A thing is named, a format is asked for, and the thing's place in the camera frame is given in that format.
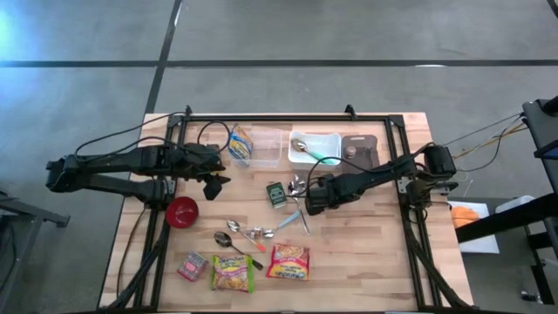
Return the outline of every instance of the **orange cloth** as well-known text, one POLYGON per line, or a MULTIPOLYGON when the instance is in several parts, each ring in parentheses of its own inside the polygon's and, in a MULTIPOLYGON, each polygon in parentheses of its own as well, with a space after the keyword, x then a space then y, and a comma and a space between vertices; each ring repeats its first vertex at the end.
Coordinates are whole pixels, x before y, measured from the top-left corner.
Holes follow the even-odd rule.
POLYGON ((457 229, 468 223, 476 222, 480 219, 479 214, 470 208, 456 206, 452 208, 453 226, 457 229))

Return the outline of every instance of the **yellow noodle package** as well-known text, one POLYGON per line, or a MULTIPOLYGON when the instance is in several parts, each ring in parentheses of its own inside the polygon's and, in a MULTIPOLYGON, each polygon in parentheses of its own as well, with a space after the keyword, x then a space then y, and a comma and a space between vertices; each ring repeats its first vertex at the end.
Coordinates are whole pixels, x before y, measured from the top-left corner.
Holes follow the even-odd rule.
POLYGON ((254 292, 252 257, 213 256, 213 265, 211 290, 229 289, 247 293, 254 292))
POLYGON ((266 277, 308 280, 310 249, 276 244, 271 253, 271 265, 266 277))

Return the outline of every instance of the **red bowl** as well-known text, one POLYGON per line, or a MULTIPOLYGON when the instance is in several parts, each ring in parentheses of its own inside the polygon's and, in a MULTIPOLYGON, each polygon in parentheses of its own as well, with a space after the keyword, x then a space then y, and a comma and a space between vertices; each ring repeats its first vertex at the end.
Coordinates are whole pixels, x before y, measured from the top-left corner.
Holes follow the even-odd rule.
POLYGON ((184 229, 192 226, 198 218, 198 204, 189 197, 177 197, 168 204, 165 217, 169 225, 184 229))

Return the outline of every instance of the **concrete floor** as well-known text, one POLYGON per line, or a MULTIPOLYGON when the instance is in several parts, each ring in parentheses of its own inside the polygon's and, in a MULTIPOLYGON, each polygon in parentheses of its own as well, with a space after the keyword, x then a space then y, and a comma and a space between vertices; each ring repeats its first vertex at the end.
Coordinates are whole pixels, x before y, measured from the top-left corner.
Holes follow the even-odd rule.
MULTIPOLYGON (((4 0, 0 61, 157 60, 173 4, 4 0)), ((558 18, 545 0, 195 0, 181 7, 169 59, 556 56, 558 18)), ((10 312, 61 313, 96 306, 122 198, 50 193, 44 187, 44 165, 84 141, 138 124, 154 73, 154 68, 0 67, 0 188, 71 215, 66 229, 43 227, 10 312)), ((554 97, 555 82, 557 67, 536 66, 167 69, 155 112, 181 110, 186 104, 198 113, 340 112, 346 104, 360 112, 427 112, 433 138, 445 143, 518 113, 525 101, 554 97)), ((472 147, 497 130, 450 148, 472 147)), ((86 152, 113 150, 137 137, 137 132, 127 133, 86 152)), ((482 165, 493 150, 479 150, 459 166, 482 165)), ((453 194, 508 198, 548 193, 533 151, 528 133, 503 140, 496 162, 468 178, 458 175, 463 182, 453 194)), ((518 310, 509 298, 532 281, 519 268, 528 262, 496 267, 507 261, 465 260, 477 305, 518 310), (489 280, 481 271, 487 265, 501 270, 508 282, 489 280)))

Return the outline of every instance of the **butcher block tabletop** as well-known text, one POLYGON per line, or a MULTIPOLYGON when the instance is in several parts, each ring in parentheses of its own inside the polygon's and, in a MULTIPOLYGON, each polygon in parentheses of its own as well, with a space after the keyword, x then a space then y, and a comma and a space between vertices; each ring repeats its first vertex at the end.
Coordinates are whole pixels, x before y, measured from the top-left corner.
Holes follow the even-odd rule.
MULTIPOLYGON (((405 118, 411 152, 432 141, 424 113, 397 113, 405 118)), ((161 116, 148 114, 145 121, 161 116)), ((205 122, 188 122, 185 142, 196 142, 205 122)), ((227 122, 232 128, 234 122, 227 122)), ((165 136, 167 118, 145 125, 141 137, 165 136)), ((394 182, 367 190, 359 201, 344 204, 339 209, 326 210, 315 216, 306 215, 311 235, 305 235, 300 219, 277 231, 272 240, 262 240, 267 248, 261 253, 242 235, 228 230, 226 220, 239 222, 243 229, 260 226, 274 228, 296 211, 294 200, 286 206, 273 209, 266 186, 281 182, 287 187, 294 171, 288 160, 289 133, 339 133, 341 136, 373 134, 378 138, 380 164, 390 159, 385 126, 382 122, 239 122, 245 130, 274 128, 282 131, 282 157, 277 167, 243 168, 231 162, 228 151, 221 153, 227 170, 222 176, 232 181, 223 185, 214 201, 203 195, 203 182, 179 180, 176 196, 193 198, 200 215, 187 229, 171 229, 167 258, 160 291, 159 311, 413 311, 417 309, 413 294, 411 272, 405 248, 405 239, 394 182), (177 273, 188 251, 196 251, 211 260, 213 255, 235 256, 233 249, 221 248, 214 241, 215 231, 224 231, 233 238, 234 245, 263 264, 264 269, 254 269, 255 291, 243 293, 233 290, 210 290, 211 266, 208 266, 195 283, 177 273), (310 280, 277 279, 265 277, 271 262, 275 243, 310 248, 310 280)), ((224 145, 227 133, 223 126, 213 124, 201 136, 201 143, 224 145)), ((141 145, 160 144, 147 140, 141 145)), ((401 154, 400 142, 397 141, 401 154)), ((132 174, 131 180, 148 178, 132 174)), ((435 201, 445 201, 436 196, 435 201)), ((135 198, 126 198, 121 211, 111 259, 106 272, 99 306, 106 306, 116 298, 117 276, 120 262, 134 223, 143 210, 135 198)), ((123 266, 120 290, 124 289, 140 266, 146 236, 149 211, 141 216, 123 266)), ((159 227, 164 220, 160 214, 159 227)), ((426 220, 434 263, 457 294, 469 304, 473 303, 465 267, 448 207, 435 203, 428 208, 426 220)), ((153 266, 146 280, 144 303, 151 298, 154 277, 153 266)), ((421 280, 426 303, 432 304, 428 281, 422 265, 421 280)))

